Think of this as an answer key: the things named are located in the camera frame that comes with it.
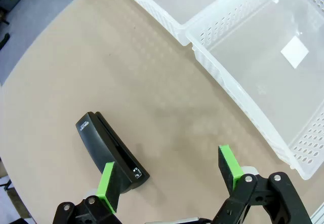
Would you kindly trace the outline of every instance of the screw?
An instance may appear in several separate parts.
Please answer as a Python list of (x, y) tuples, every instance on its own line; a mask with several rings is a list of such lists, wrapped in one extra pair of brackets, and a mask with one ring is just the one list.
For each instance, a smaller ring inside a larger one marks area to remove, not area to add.
[(69, 204), (64, 205), (64, 210), (68, 210), (70, 208)]
[(280, 181), (281, 180), (281, 177), (279, 175), (276, 175), (276, 176), (274, 176), (274, 180), (275, 181)]
[(91, 204), (91, 205), (92, 205), (95, 201), (96, 201), (95, 198), (89, 198), (89, 200), (88, 200), (89, 204)]
[(252, 182), (253, 178), (251, 176), (245, 177), (245, 182)]

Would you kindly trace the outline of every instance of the table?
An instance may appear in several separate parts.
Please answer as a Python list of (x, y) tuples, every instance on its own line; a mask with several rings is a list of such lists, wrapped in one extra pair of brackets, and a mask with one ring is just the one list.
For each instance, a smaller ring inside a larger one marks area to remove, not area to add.
[[(241, 165), (292, 179), (308, 212), (324, 200), (324, 169), (303, 181), (280, 161), (230, 97), (132, 0), (75, 0), (36, 39), (3, 85), (1, 158), (37, 223), (79, 203), (100, 172), (75, 123), (100, 111), (150, 173), (121, 195), (117, 217), (145, 223), (212, 218), (228, 193), (217, 147)], [(247, 223), (264, 221), (252, 208)]]

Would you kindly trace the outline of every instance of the white paper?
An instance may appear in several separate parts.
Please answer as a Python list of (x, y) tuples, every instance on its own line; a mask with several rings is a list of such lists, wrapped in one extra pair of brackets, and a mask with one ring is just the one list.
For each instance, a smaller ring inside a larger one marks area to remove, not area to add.
[(298, 65), (303, 61), (306, 55), (309, 53), (305, 45), (299, 40), (298, 37), (294, 36), (290, 42), (282, 49), (281, 53), (292, 65), (293, 68), (297, 68)]

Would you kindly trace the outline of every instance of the green gripper pad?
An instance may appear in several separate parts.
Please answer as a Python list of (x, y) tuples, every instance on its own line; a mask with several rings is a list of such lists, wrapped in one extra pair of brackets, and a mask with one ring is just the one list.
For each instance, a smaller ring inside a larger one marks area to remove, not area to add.
[(111, 213), (116, 213), (120, 196), (120, 178), (115, 162), (106, 163), (96, 196), (108, 205)]
[(231, 194), (236, 182), (244, 175), (229, 145), (218, 147), (218, 167), (222, 173), (226, 187)]

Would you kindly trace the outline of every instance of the white square sticker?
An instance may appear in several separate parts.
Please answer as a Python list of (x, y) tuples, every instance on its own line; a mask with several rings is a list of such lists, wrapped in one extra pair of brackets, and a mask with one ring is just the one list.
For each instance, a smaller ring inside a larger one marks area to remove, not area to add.
[(281, 53), (292, 65), (293, 68), (297, 68), (298, 65), (303, 61), (306, 55), (309, 53), (305, 45), (299, 40), (298, 37), (294, 36), (290, 42), (282, 49)]

